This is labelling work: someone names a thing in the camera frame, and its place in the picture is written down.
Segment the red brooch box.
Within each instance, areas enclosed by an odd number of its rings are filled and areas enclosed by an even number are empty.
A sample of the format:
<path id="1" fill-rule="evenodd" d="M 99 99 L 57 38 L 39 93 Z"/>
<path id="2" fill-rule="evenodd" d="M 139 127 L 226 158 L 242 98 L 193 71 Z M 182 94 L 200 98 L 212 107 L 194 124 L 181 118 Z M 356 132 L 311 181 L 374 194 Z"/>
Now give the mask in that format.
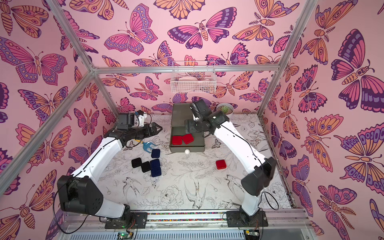
<path id="1" fill-rule="evenodd" d="M 192 134 L 186 134 L 182 137 L 184 144 L 188 145 L 194 142 L 194 136 Z"/>
<path id="2" fill-rule="evenodd" d="M 171 144 L 173 146 L 180 146 L 183 144 L 183 136 L 172 136 Z"/>
<path id="3" fill-rule="evenodd" d="M 215 162 L 217 170 L 224 170 L 227 168 L 227 163 L 225 160 L 218 160 Z"/>

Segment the grey top drawer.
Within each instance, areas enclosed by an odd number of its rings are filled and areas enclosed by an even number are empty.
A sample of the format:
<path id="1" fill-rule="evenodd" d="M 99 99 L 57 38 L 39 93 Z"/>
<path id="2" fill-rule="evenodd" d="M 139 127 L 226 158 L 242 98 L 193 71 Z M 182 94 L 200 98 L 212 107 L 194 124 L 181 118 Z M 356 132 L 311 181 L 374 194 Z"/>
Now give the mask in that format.
<path id="1" fill-rule="evenodd" d="M 187 133 L 185 127 L 171 127 L 171 153 L 203 153 L 206 149 L 203 133 Z"/>

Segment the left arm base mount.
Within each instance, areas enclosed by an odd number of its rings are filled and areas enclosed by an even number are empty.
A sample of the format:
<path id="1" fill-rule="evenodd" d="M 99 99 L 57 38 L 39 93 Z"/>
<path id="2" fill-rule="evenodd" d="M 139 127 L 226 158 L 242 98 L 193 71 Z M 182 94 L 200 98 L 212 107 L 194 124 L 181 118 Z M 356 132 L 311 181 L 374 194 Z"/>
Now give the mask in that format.
<path id="1" fill-rule="evenodd" d="M 107 218 L 105 229 L 118 230 L 118 229 L 144 229 L 147 224 L 147 212 L 127 212 L 119 219 Z"/>

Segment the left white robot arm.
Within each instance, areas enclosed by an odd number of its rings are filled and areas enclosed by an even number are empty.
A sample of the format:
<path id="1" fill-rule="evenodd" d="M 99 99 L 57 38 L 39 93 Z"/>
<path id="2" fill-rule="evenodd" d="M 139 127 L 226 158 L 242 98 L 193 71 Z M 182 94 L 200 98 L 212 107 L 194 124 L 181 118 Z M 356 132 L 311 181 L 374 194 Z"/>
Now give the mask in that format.
<path id="1" fill-rule="evenodd" d="M 104 197 L 98 180 L 113 157 L 131 140 L 144 140 L 158 135 L 162 127 L 146 123 L 145 114 L 120 114 L 116 126 L 109 130 L 88 159 L 70 176 L 61 176 L 57 182 L 57 197 L 64 212 L 104 217 L 113 220 L 127 218 L 130 207 Z"/>

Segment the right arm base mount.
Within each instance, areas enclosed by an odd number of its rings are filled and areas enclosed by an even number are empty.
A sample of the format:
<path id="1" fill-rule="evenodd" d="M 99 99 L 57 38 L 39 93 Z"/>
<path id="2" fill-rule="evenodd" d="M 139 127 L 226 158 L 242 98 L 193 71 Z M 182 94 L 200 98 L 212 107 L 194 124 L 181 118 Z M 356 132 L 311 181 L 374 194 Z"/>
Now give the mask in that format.
<path id="1" fill-rule="evenodd" d="M 249 216 L 243 210 L 227 211 L 225 219 L 230 228 L 258 228 L 269 226 L 266 213 L 261 209 L 252 216 Z"/>

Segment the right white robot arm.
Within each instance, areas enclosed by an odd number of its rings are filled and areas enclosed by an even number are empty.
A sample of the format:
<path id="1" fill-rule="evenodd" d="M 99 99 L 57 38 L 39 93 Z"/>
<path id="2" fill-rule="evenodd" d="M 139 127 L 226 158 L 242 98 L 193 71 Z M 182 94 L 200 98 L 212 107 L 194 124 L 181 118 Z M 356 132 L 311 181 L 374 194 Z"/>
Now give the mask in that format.
<path id="1" fill-rule="evenodd" d="M 257 151 L 235 128 L 230 118 L 222 111 L 212 112 L 203 100 L 190 104 L 193 118 L 185 121 L 190 133 L 209 132 L 224 143 L 242 163 L 248 173 L 241 184 L 245 197 L 241 212 L 255 215 L 260 209 L 262 194 L 273 179 L 277 165 L 273 157 L 265 157 Z"/>

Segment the black brooch box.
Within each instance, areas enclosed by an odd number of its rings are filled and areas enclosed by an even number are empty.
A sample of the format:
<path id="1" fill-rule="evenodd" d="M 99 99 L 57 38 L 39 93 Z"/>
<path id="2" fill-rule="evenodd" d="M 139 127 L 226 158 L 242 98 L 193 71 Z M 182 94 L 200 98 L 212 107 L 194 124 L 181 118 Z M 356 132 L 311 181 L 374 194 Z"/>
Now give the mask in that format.
<path id="1" fill-rule="evenodd" d="M 143 173 L 149 172 L 151 170 L 150 162 L 147 161 L 147 162 L 142 163 L 141 164 L 141 170 L 142 170 Z"/>
<path id="2" fill-rule="evenodd" d="M 133 168 L 138 168 L 142 165 L 142 159 L 141 158 L 135 158 L 131 160 L 131 164 Z"/>

